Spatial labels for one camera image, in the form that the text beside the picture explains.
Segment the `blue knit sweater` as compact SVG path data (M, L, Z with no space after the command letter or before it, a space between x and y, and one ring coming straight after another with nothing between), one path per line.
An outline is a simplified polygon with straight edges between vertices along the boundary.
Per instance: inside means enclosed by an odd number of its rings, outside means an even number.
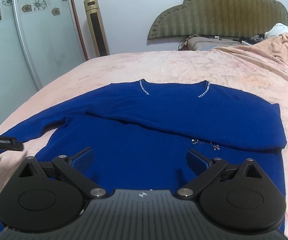
M213 85L117 83L20 122L4 137L24 144L52 131L22 159L0 193L0 239L284 239L286 136L278 104ZM52 160L90 147L84 172L108 197L85 198ZM193 149L228 167L196 199Z

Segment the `dark clothes pile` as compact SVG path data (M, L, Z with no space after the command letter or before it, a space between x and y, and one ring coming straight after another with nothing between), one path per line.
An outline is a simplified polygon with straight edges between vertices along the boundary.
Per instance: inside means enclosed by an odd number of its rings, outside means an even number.
M248 37L241 37L239 39L239 42L241 44L244 44L244 45L247 45L247 46L252 46L254 44L257 44L261 41L264 41L265 40L265 35L264 34L257 34L251 38L248 38Z

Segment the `floral sliding wardrobe door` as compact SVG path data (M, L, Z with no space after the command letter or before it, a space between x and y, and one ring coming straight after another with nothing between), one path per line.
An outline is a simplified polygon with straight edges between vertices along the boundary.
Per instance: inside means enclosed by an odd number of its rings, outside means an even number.
M84 61L71 0L0 0L0 124Z

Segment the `pink floral bed sheet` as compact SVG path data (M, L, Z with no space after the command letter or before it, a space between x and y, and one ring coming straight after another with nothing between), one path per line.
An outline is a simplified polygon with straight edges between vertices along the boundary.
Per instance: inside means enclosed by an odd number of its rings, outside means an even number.
M288 237L288 81L236 56L210 51L150 51L98 57L80 64L33 95L1 125L0 134L53 105L110 83L145 79L152 83L198 83L240 89L280 105L287 145L282 152Z

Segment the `brown striped pillow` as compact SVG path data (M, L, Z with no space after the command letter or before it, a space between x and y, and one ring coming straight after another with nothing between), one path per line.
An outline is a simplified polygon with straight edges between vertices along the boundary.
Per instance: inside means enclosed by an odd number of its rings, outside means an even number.
M234 47L242 45L239 39L220 36L191 35L179 44L178 50L208 51L215 47Z

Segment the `orange pink blanket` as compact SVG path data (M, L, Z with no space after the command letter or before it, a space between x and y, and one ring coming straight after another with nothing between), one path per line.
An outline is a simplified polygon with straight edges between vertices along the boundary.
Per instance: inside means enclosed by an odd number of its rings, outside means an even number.
M269 70L288 81L288 34L269 38L253 46L216 47L215 50L236 56Z

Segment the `gold tower fan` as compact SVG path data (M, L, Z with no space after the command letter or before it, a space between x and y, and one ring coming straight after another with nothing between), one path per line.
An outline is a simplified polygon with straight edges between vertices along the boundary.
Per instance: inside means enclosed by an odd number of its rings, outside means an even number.
M84 8L96 56L110 55L98 0L84 0Z

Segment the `white patterned pillow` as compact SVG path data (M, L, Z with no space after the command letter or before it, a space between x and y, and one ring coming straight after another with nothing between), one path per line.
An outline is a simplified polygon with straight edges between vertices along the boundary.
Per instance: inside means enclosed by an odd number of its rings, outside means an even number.
M264 34L264 39L267 40L268 38L277 37L284 33L288 34L288 26L282 23L276 23L271 30Z

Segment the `olive green padded headboard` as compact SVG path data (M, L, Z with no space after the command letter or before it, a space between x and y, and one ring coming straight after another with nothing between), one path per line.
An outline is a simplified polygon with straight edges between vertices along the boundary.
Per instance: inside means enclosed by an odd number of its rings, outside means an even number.
M147 38L252 37L277 23L288 26L288 11L277 0L184 0L155 19Z

